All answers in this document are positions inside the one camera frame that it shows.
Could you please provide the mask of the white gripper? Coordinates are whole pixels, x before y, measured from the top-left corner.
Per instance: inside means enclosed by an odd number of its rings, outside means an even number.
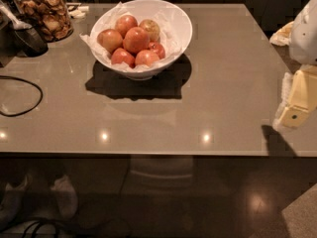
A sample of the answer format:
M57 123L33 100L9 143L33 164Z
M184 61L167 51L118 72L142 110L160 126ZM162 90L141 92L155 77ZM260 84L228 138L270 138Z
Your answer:
M290 131L317 109L317 0L309 0L294 22L273 33L269 42L280 47L289 45L290 57L304 64L295 74L284 75L281 102L272 123L275 131Z

